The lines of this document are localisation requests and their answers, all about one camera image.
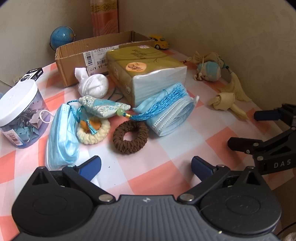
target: metal bolt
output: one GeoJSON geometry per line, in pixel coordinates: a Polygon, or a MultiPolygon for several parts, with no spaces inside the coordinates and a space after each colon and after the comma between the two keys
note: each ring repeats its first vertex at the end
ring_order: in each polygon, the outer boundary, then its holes
{"type": "Polygon", "coordinates": [[[113,199],[113,196],[110,194],[102,194],[99,196],[99,200],[102,202],[110,202],[112,201],[112,199],[113,199]]]}
{"type": "Polygon", "coordinates": [[[190,193],[184,193],[182,195],[180,195],[180,199],[183,200],[183,201],[192,201],[194,199],[194,196],[190,193]]]}

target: blue globe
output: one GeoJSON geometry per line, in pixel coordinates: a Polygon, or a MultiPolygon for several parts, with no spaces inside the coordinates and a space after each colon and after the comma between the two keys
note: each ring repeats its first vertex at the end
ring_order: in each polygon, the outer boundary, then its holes
{"type": "Polygon", "coordinates": [[[68,26],[61,26],[52,32],[49,45],[53,50],[56,50],[59,46],[74,42],[75,38],[73,29],[68,26]]]}

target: white ear loop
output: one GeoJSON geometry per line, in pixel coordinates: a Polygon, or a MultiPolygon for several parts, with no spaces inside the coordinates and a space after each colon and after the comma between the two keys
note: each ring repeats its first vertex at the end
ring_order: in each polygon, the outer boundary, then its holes
{"type": "Polygon", "coordinates": [[[40,120],[41,120],[42,122],[44,122],[44,123],[51,123],[51,122],[53,121],[53,119],[51,119],[51,118],[50,118],[50,121],[48,121],[48,122],[42,119],[41,113],[42,113],[43,111],[48,112],[52,117],[54,117],[54,115],[53,115],[50,111],[48,111],[48,110],[42,110],[42,111],[40,111],[40,113],[39,113],[39,118],[40,118],[40,120]]]}

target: gray gripper base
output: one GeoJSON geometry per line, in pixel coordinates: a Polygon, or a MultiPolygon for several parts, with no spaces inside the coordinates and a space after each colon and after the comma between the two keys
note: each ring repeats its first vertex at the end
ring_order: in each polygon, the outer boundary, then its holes
{"type": "Polygon", "coordinates": [[[122,195],[114,204],[101,205],[79,229],[57,237],[19,234],[14,241],[276,241],[269,233],[239,238],[219,233],[191,205],[173,196],[122,195]]]}

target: curtain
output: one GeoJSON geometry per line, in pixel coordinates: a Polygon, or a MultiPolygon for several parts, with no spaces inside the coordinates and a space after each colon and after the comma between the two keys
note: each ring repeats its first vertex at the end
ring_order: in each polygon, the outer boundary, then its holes
{"type": "Polygon", "coordinates": [[[117,0],[90,0],[93,34],[118,33],[117,0]]]}

